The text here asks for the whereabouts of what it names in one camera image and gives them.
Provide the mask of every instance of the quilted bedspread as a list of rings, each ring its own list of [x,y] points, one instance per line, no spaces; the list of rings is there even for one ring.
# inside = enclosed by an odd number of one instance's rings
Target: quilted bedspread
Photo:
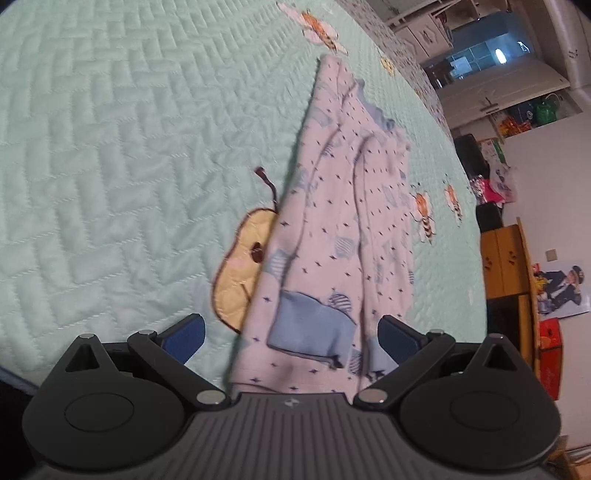
[[[413,142],[437,225],[432,242],[414,232],[413,325],[481,340],[474,200],[425,75],[364,0],[297,7],[338,31]],[[212,281],[242,218],[272,206],[253,170],[284,191],[326,51],[268,0],[17,0],[0,15],[0,367],[38,384],[80,333],[122,341],[199,312],[188,366],[222,385],[237,335]]]

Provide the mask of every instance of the round black pad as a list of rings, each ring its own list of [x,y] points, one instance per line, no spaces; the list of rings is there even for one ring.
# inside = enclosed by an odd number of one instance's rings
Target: round black pad
[[[404,398],[402,428],[448,465],[496,473],[526,468],[560,433],[556,407],[529,376],[482,368],[427,382]]]
[[[34,397],[22,427],[31,447],[62,468],[107,471],[162,452],[179,434],[184,410],[166,388],[121,374],[67,374]]]

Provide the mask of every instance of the blue cuff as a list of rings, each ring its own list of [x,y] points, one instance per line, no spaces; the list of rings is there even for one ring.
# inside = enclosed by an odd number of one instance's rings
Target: blue cuff
[[[299,292],[282,291],[267,345],[291,355],[347,364],[356,325],[346,314]]]
[[[380,346],[378,337],[370,338],[367,347],[369,352],[368,377],[371,380],[375,381],[388,375],[398,367],[398,364]]]

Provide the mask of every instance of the ribbed gray surface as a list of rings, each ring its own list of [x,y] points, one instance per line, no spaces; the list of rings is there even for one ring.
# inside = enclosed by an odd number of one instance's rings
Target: ribbed gray surface
[[[225,411],[197,415],[166,453],[103,475],[45,467],[30,480],[460,480],[406,445],[390,419],[351,407],[341,394],[244,394]],[[541,468],[498,480],[552,480]]]

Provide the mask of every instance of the pink printed pajamas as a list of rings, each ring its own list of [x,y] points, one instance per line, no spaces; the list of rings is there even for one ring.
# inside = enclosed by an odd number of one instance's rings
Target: pink printed pajamas
[[[237,390],[352,398],[397,366],[377,328],[385,314],[404,320],[412,301],[409,149],[363,81],[324,56],[243,326]]]

